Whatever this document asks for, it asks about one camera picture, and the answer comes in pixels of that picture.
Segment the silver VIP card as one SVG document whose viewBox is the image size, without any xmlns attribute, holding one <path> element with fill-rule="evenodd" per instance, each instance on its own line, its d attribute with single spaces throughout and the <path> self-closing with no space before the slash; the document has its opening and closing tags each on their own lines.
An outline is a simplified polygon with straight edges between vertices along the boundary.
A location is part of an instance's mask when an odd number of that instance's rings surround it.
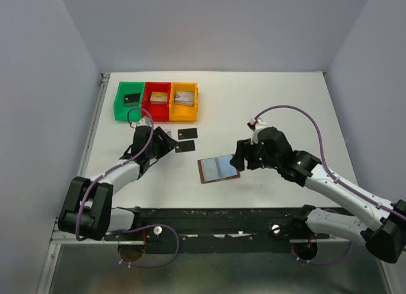
<svg viewBox="0 0 406 294">
<path fill-rule="evenodd" d="M 163 128 L 162 130 L 163 130 L 163 132 L 164 132 L 165 134 L 167 134 L 169 137 L 172 137 L 172 131 L 171 131 L 171 129 L 169 129 L 169 128 Z"/>
</svg>

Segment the black VIP card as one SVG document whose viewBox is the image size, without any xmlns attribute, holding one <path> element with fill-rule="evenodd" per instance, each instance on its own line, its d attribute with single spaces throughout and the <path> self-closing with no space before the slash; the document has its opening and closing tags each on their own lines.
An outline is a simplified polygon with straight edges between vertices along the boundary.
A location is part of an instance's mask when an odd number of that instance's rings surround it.
<svg viewBox="0 0 406 294">
<path fill-rule="evenodd" d="M 178 140 L 191 140 L 198 138 L 197 128 L 183 128 L 178 130 Z"/>
<path fill-rule="evenodd" d="M 195 151 L 194 140 L 181 140 L 176 144 L 175 153 L 193 152 Z"/>
</svg>

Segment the brown leather card holder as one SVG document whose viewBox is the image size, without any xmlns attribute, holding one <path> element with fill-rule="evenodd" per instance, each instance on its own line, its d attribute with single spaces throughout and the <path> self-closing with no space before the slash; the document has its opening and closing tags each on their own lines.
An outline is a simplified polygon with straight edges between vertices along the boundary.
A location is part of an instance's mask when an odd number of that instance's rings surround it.
<svg viewBox="0 0 406 294">
<path fill-rule="evenodd" d="M 208 184 L 239 178 L 239 171 L 230 164 L 232 154 L 219 157 L 200 159 L 197 161 L 200 182 Z"/>
</svg>

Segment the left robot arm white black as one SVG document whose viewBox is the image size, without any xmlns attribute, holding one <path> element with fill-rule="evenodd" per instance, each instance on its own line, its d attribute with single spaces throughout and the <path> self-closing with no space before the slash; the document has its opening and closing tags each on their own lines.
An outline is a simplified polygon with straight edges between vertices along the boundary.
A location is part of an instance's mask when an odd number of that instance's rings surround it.
<svg viewBox="0 0 406 294">
<path fill-rule="evenodd" d="M 177 141 L 161 127 L 140 125 L 134 129 L 133 142 L 117 164 L 91 178 L 72 179 L 58 217 L 58 229 L 85 239 L 101 240 L 108 232 L 119 232 L 125 239 L 140 235 L 138 212 L 114 208 L 112 199 L 122 188 L 139 180 L 159 159 L 177 146 Z"/>
</svg>

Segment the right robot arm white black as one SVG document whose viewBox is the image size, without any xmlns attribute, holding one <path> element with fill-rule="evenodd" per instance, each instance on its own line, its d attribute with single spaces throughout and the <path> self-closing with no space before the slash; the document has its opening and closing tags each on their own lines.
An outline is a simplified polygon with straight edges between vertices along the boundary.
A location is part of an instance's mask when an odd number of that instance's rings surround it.
<svg viewBox="0 0 406 294">
<path fill-rule="evenodd" d="M 238 171 L 274 169 L 284 180 L 313 190 L 349 212 L 343 215 L 305 205 L 292 220 L 297 237 L 328 234 L 347 239 L 389 264 L 396 263 L 405 249 L 405 201 L 393 203 L 361 189 L 325 167 L 318 157 L 292 149 L 274 127 L 237 141 L 230 165 Z"/>
</svg>

